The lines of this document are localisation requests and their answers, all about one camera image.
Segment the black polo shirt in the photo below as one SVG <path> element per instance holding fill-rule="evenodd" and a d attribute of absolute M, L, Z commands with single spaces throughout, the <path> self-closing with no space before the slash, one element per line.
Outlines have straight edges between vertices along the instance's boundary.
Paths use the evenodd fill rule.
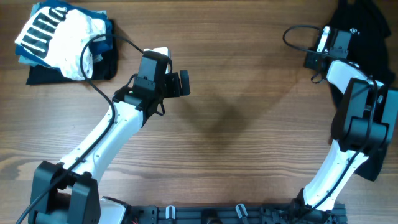
<path fill-rule="evenodd" d="M 351 32 L 346 59 L 357 63 L 364 74 L 371 75 L 373 79 L 390 87 L 396 75 L 389 68 L 385 39 L 391 35 L 391 31 L 385 17 L 373 1 L 358 0 L 352 4 L 348 1 L 338 1 L 338 7 L 326 25 Z M 343 93 L 336 85 L 329 84 L 329 86 L 333 102 L 338 109 Z M 387 147 L 379 149 L 357 168 L 355 173 L 374 182 L 381 172 Z"/>

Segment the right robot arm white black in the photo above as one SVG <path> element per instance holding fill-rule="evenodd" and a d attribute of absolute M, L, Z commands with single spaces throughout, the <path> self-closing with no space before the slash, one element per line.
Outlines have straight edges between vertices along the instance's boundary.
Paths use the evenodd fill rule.
<path fill-rule="evenodd" d="M 367 77 L 356 65 L 334 60 L 326 79 L 343 94 L 331 125 L 331 149 L 303 190 L 312 210 L 327 211 L 350 177 L 388 147 L 397 119 L 397 89 Z"/>

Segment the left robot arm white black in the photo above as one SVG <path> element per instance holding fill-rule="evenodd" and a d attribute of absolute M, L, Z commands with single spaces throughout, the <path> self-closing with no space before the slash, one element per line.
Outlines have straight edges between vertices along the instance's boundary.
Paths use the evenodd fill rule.
<path fill-rule="evenodd" d="M 29 223 L 130 223 L 130 205 L 99 196 L 98 184 L 125 143 L 166 98 L 190 94 L 186 70 L 153 77 L 133 74 L 109 99 L 109 110 L 71 153 L 34 172 Z"/>

